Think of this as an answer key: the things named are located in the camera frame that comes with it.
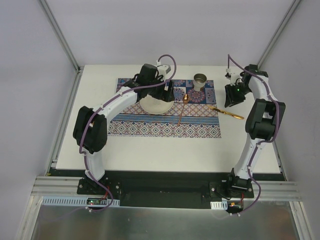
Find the cream plate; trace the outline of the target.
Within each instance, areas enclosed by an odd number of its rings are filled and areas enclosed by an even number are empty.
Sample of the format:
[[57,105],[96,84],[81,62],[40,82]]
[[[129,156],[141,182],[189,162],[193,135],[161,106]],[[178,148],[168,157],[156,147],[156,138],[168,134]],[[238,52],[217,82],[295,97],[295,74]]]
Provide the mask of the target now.
[[147,95],[139,101],[139,104],[145,112],[160,115],[169,111],[174,105],[174,101],[166,102]]

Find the gold knife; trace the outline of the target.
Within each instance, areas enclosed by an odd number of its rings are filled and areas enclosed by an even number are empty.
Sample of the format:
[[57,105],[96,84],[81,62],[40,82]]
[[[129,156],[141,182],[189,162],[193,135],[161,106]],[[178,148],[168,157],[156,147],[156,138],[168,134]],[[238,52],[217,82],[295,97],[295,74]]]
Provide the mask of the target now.
[[245,118],[243,116],[240,116],[240,115],[237,115],[237,114],[234,114],[234,113],[231,113],[231,112],[228,112],[228,111],[225,111],[225,110],[222,110],[222,109],[219,109],[215,106],[211,106],[211,105],[207,105],[207,107],[213,111],[216,111],[218,113],[222,113],[224,115],[228,115],[228,116],[231,116],[233,118],[236,118],[236,119],[239,119],[239,120],[244,120]]

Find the metal cup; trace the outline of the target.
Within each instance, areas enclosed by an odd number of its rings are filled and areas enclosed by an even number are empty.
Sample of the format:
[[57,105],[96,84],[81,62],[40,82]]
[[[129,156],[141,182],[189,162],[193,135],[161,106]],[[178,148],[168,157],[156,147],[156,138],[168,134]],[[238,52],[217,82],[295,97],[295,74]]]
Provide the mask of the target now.
[[197,73],[193,77],[193,89],[196,92],[201,91],[201,89],[205,86],[207,81],[207,77],[202,73]]

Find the copper spoon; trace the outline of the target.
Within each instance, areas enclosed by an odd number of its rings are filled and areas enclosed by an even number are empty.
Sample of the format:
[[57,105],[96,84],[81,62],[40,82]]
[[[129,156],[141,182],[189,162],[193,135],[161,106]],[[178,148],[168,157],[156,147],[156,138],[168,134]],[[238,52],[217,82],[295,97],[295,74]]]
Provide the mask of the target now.
[[180,112],[180,115],[179,115],[179,119],[178,119],[178,122],[177,122],[177,126],[178,126],[178,127],[179,127],[180,124],[181,124],[182,115],[183,115],[183,113],[184,113],[185,106],[189,103],[189,101],[190,101],[190,96],[186,93],[186,94],[183,96],[183,99],[182,99],[183,106],[182,106],[182,109],[181,109],[181,112]]

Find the patterned cloth placemat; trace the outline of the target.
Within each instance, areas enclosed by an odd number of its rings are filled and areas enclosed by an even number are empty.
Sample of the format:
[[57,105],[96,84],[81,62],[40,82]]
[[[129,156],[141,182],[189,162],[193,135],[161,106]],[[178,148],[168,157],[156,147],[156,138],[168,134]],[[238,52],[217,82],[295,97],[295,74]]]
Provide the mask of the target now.
[[[213,80],[208,80],[201,91],[195,91],[192,80],[177,79],[173,87],[174,103],[163,114],[145,112],[137,102],[112,119],[110,136],[169,137],[169,138],[220,138],[218,113],[207,107],[216,106]],[[177,126],[183,107],[183,97],[190,96]]]

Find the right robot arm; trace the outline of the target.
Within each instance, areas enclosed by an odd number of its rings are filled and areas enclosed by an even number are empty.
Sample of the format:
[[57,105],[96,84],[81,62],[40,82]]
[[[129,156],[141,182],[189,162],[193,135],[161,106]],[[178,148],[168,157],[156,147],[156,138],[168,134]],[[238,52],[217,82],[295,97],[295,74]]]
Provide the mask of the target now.
[[225,184],[226,194],[233,198],[252,187],[253,168],[264,146],[275,141],[286,109],[286,104],[273,95],[267,72],[250,64],[239,76],[240,82],[229,68],[226,69],[225,77],[230,84],[224,87],[224,106],[228,108],[244,102],[248,93],[253,94],[254,104],[245,122],[247,137],[243,151]]

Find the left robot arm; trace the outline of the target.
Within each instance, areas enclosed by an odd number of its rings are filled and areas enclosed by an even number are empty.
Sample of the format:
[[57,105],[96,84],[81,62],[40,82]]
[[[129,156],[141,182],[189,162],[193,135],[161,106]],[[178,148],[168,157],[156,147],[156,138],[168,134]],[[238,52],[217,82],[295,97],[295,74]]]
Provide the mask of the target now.
[[167,79],[170,71],[167,64],[157,62],[155,66],[146,63],[106,103],[79,109],[72,135],[79,146],[79,153],[84,156],[85,175],[91,179],[88,188],[94,194],[102,194],[106,188],[105,181],[101,179],[105,169],[100,151],[107,143],[110,121],[147,96],[161,103],[173,103],[174,82]]

